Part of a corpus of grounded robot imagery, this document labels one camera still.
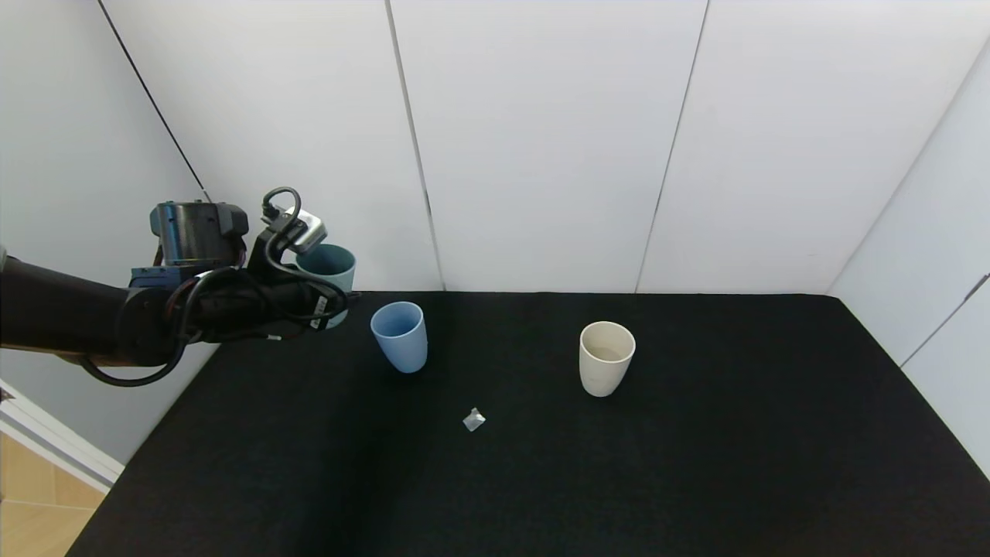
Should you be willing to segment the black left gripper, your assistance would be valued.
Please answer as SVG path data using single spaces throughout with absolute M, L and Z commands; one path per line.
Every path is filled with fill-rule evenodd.
M 291 323 L 305 329 L 315 320 L 332 320 L 357 303 L 361 292 L 343 292 L 326 283 L 313 281 L 282 281 L 266 285 L 245 282 L 254 297 L 254 308 L 244 321 L 245 330 L 265 330 L 280 323 Z

